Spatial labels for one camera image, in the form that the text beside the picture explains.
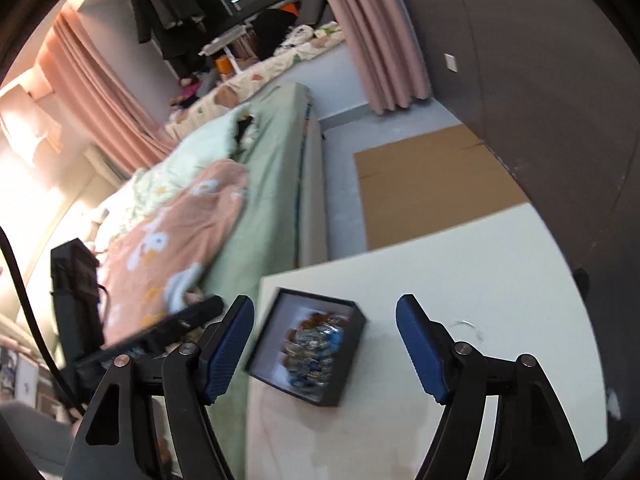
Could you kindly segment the pink curtain left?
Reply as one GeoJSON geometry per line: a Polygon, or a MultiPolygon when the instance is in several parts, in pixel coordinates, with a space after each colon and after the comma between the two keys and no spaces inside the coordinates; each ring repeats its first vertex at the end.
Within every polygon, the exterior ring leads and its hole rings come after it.
{"type": "Polygon", "coordinates": [[[177,146],[115,74],[70,6],[53,21],[37,64],[94,143],[127,174],[158,164],[177,146]]]}

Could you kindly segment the pink duck pattern blanket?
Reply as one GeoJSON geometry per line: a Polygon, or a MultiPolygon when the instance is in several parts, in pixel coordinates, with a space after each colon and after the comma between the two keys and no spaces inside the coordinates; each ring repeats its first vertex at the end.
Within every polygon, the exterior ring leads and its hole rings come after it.
{"type": "Polygon", "coordinates": [[[218,160],[111,242],[98,273],[108,297],[102,310],[107,344],[201,301],[198,282],[241,217],[249,183],[245,166],[218,160]]]}

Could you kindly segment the green bed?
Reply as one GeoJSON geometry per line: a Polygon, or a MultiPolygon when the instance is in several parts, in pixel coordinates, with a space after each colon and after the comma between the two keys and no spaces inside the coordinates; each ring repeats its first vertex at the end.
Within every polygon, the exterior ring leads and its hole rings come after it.
{"type": "Polygon", "coordinates": [[[322,135],[310,90],[276,84],[235,114],[248,125],[233,158],[250,184],[240,220],[200,281],[225,302],[257,300],[265,276],[328,258],[322,135]]]}

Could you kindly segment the white small folding table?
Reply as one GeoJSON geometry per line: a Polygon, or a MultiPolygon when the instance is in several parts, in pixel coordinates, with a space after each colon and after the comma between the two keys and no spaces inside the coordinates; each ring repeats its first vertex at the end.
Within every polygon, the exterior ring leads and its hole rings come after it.
{"type": "Polygon", "coordinates": [[[216,52],[223,50],[224,54],[227,55],[227,58],[229,59],[235,75],[240,74],[243,70],[239,66],[235,55],[231,52],[230,44],[232,44],[233,41],[240,39],[246,34],[246,32],[247,27],[245,25],[236,25],[202,47],[202,50],[198,52],[198,55],[213,56],[216,52]]]}

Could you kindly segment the light green quilt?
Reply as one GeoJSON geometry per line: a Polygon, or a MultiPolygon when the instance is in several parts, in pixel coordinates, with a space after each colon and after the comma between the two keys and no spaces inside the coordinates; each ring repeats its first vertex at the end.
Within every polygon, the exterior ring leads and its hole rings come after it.
{"type": "Polygon", "coordinates": [[[140,168],[94,210],[94,248],[104,252],[117,237],[170,202],[208,166],[240,151],[242,122],[255,117],[248,104],[230,110],[186,136],[159,164],[140,168]]]}

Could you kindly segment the pink curtain right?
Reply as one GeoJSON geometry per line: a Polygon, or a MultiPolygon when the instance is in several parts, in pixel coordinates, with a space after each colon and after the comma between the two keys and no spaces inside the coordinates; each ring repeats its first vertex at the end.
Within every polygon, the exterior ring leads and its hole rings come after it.
{"type": "Polygon", "coordinates": [[[432,96],[416,33],[402,0],[328,0],[376,114],[432,96]]]}

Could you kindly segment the black bag on seat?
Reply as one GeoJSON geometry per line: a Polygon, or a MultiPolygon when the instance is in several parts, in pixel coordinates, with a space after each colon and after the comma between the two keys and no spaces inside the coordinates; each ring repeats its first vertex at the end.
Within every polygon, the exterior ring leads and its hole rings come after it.
{"type": "Polygon", "coordinates": [[[267,9],[252,21],[256,36],[256,54],[261,61],[271,58],[273,53],[294,27],[297,16],[281,9],[267,9]]]}

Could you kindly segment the black jewelry box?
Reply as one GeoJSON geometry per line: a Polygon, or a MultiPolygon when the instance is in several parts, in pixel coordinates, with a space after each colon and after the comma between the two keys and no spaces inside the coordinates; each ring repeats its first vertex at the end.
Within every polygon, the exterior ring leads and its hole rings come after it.
{"type": "Polygon", "coordinates": [[[299,400],[336,408],[366,325],[367,318],[352,300],[280,288],[245,370],[299,400]]]}

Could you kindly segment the hanging dark clothes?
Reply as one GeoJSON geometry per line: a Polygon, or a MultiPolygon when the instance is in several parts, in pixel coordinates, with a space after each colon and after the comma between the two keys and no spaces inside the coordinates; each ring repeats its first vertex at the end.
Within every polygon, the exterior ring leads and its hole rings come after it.
{"type": "Polygon", "coordinates": [[[130,0],[139,44],[152,42],[178,77],[204,72],[202,47],[231,18],[221,0],[130,0]]]}

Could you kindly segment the pink curtain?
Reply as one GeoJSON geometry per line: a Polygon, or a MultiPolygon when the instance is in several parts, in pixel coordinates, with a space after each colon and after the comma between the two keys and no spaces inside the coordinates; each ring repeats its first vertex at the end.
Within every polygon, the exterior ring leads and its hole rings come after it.
{"type": "Polygon", "coordinates": [[[37,64],[94,143],[127,174],[158,164],[177,146],[115,74],[70,6],[53,21],[37,64]]]}
{"type": "Polygon", "coordinates": [[[416,33],[402,0],[328,0],[376,114],[432,96],[416,33]]]}

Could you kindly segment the white wall socket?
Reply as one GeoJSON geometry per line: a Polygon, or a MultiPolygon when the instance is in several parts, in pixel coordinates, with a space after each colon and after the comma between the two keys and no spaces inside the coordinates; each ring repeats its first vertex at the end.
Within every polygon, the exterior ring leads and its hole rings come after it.
{"type": "Polygon", "coordinates": [[[448,70],[450,70],[450,72],[457,73],[458,64],[457,64],[456,58],[452,54],[448,54],[448,53],[445,53],[444,57],[445,57],[445,62],[448,70]]]}

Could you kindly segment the cardboard sheet on floor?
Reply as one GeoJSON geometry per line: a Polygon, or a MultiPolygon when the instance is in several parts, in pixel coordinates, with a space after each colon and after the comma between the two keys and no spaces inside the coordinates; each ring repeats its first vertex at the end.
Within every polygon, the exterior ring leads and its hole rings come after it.
{"type": "Polygon", "coordinates": [[[527,200],[509,171],[465,125],[359,152],[355,164],[370,250],[527,200]]]}

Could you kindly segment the dark wood wall panel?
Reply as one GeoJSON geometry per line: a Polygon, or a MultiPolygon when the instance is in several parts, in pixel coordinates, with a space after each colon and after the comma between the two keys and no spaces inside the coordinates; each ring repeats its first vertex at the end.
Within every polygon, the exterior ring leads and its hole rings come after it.
{"type": "Polygon", "coordinates": [[[608,338],[639,331],[639,63],[593,0],[405,0],[437,99],[524,188],[608,338]],[[457,73],[444,54],[452,54],[457,73]]]}

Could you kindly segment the patterned window seat cushion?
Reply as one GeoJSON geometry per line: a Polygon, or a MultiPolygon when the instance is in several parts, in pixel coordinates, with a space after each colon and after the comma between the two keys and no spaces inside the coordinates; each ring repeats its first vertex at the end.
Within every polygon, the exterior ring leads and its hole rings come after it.
{"type": "Polygon", "coordinates": [[[210,90],[185,110],[178,110],[165,125],[171,139],[181,141],[195,129],[252,98],[270,81],[300,63],[308,62],[345,41],[340,24],[332,21],[312,28],[299,25],[292,29],[274,51],[274,55],[258,62],[210,90]]]}

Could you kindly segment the dark grey pillow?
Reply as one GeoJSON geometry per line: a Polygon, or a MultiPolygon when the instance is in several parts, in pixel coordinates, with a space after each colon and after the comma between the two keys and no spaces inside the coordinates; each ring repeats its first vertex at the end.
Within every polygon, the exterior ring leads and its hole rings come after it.
{"type": "Polygon", "coordinates": [[[302,0],[295,25],[318,28],[335,20],[328,0],[302,0]]]}

